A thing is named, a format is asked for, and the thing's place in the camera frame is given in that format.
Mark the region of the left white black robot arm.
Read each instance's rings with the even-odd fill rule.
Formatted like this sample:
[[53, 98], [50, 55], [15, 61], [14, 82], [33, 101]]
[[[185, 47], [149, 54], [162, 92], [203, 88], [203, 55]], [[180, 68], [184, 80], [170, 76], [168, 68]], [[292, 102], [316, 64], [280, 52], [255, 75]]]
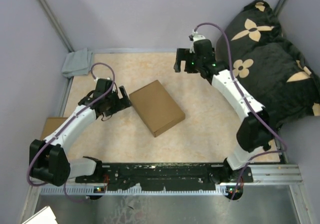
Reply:
[[69, 161], [71, 146], [99, 117], [111, 117], [132, 104], [124, 86], [117, 87], [110, 79], [98, 79], [94, 90], [78, 103], [73, 114], [44, 140], [35, 139], [30, 144], [27, 180], [36, 178], [55, 186], [62, 186], [68, 179], [86, 176], [99, 182], [104, 176], [102, 162], [93, 157]]

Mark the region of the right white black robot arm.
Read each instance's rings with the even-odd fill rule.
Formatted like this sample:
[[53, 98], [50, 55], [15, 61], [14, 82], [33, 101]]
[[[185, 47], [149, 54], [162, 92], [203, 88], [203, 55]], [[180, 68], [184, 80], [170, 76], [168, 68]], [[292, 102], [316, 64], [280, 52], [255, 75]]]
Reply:
[[190, 49], [178, 48], [173, 67], [175, 72], [181, 72], [182, 61], [185, 62], [184, 71], [188, 74], [199, 73], [206, 79], [226, 98], [241, 121], [236, 134], [237, 146], [226, 158], [222, 173], [225, 180], [234, 182], [240, 177], [240, 168], [253, 156], [270, 150], [269, 141], [273, 136], [265, 125], [273, 125], [272, 115], [231, 76], [225, 61], [216, 60], [210, 40], [197, 40]]

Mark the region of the brown cardboard box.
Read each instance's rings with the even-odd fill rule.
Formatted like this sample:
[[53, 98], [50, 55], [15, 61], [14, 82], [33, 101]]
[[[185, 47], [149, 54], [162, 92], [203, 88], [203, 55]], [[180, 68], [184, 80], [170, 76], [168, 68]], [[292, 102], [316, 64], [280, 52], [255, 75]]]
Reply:
[[186, 118], [186, 114], [159, 80], [129, 94], [135, 111], [154, 137]]

